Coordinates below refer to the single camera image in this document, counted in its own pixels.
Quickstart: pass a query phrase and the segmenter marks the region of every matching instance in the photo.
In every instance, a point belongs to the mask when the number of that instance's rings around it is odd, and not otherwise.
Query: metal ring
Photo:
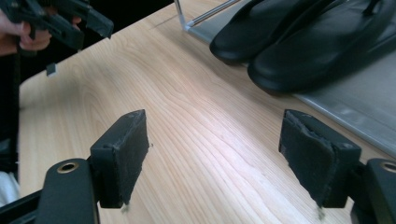
[[[59,174],[67,174],[75,171],[77,168],[78,168],[78,163],[74,161],[70,161],[58,167],[57,171]]]
[[[393,172],[396,174],[396,164],[395,163],[389,162],[389,161],[383,161],[383,162],[381,162],[381,166],[386,171]]]

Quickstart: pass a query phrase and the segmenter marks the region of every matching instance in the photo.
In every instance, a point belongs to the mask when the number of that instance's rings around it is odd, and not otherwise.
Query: wood grain
[[[56,76],[22,85],[21,193],[41,189],[51,165],[88,158],[120,116],[145,109],[150,148],[131,204],[100,209],[102,223],[349,223],[351,202],[319,210],[278,153],[285,108],[358,143],[363,161],[387,157],[296,98],[267,95],[245,67],[218,61],[181,30],[171,5],[59,63]]]

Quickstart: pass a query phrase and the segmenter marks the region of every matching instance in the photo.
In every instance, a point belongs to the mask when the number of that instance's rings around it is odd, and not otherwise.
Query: shoe
[[[248,75],[271,94],[307,91],[344,76],[350,66],[362,67],[366,59],[396,48],[395,10],[394,0],[349,0],[332,7],[258,54]]]
[[[247,63],[316,2],[332,0],[252,0],[217,33],[209,48],[225,63]]]

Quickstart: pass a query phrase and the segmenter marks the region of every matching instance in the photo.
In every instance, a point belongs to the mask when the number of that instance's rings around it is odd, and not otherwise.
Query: metal grommet
[[[383,161],[383,162],[381,162],[381,166],[386,171],[393,172],[393,173],[396,174],[396,164],[395,163],[392,163],[392,162],[389,162],[389,161]]]
[[[77,168],[78,168],[78,163],[74,161],[70,161],[58,167],[57,171],[59,174],[67,174],[75,171]]]

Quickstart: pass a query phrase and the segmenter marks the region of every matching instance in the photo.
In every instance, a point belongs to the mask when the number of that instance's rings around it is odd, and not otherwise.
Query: light wood surface
[[[261,91],[246,67],[182,31],[170,5],[21,86],[21,196],[41,189],[53,164],[88,158],[120,116],[145,109],[150,147],[131,204],[100,209],[102,223],[349,223],[351,202],[319,210],[278,153],[285,108],[343,133],[363,161],[386,157],[299,100]]]

